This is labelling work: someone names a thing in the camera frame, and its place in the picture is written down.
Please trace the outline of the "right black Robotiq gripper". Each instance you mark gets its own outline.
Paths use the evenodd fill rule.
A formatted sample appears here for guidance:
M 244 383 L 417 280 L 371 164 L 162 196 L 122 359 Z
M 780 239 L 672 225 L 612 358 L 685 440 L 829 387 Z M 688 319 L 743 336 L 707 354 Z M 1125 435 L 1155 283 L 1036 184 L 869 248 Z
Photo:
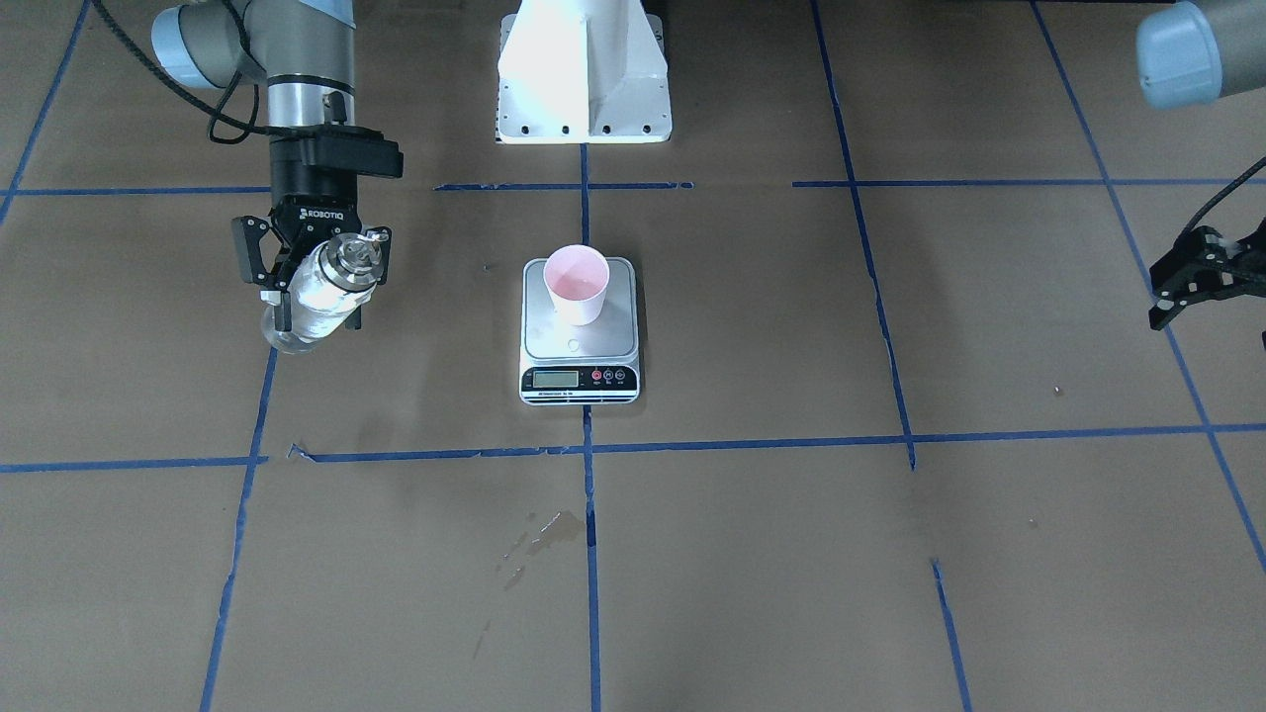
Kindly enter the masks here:
M 291 332 L 290 283 L 295 271 L 291 250 L 308 242 L 305 226 L 311 220 L 335 220 L 360 229 L 356 213 L 360 176 L 399 179 L 404 155 L 396 141 L 362 127 L 306 127 L 284 136 L 271 136 L 270 220 L 241 215 L 230 220 L 230 237 L 241 280 L 261 289 L 272 308 L 273 329 Z M 276 237 L 279 255 L 268 267 L 263 239 Z M 392 231 L 372 226 L 348 234 L 348 272 L 357 307 L 348 317 L 348 329 L 362 328 L 362 310 L 376 285 L 384 284 L 392 252 Z

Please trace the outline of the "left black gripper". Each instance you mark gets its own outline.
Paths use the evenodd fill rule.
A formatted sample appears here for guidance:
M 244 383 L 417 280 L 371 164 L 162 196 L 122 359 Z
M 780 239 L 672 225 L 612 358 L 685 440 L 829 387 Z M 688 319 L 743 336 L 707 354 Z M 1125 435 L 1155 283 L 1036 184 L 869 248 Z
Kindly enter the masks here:
M 1265 220 L 1241 239 L 1228 239 L 1212 226 L 1184 231 L 1182 239 L 1189 260 L 1157 260 L 1150 267 L 1151 329 L 1165 329 L 1203 298 L 1265 296 Z

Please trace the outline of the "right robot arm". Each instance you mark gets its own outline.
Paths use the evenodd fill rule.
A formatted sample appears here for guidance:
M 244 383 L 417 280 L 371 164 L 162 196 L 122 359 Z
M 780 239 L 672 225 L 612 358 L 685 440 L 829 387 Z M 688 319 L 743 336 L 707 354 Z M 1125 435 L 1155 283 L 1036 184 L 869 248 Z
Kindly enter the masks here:
M 154 18 L 149 43 L 185 87 L 266 91 L 271 208 L 230 222 L 266 340 L 306 353 L 358 328 L 392 252 L 392 231 L 360 220 L 358 180 L 399 179 L 404 157 L 356 123 L 352 3 L 192 1 Z

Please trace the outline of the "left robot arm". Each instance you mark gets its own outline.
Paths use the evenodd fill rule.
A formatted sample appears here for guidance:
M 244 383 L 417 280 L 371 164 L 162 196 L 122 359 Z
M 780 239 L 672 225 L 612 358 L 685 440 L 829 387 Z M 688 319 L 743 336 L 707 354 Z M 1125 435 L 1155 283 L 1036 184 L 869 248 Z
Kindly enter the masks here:
M 1161 110 L 1212 104 L 1265 86 L 1262 1 L 1176 1 L 1136 29 L 1139 89 Z M 1151 329 L 1205 302 L 1265 294 L 1265 226 L 1239 239 L 1206 226 L 1206 215 L 1263 171 L 1258 158 L 1194 212 L 1172 246 L 1148 269 Z

